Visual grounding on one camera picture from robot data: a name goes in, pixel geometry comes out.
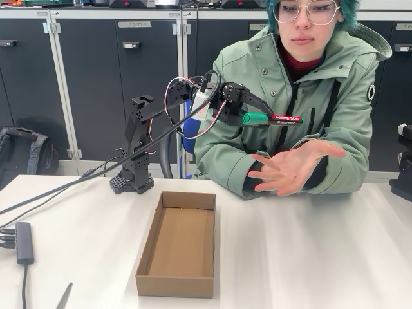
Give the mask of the person's left hand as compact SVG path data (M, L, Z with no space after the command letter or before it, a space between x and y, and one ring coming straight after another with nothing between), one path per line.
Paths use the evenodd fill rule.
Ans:
M254 154L253 159L262 163L262 167L249 171L247 176L262 180L255 186L258 192L274 191L278 196L288 196L301 191L325 156L342 158L345 150L325 140L312 139L271 158Z

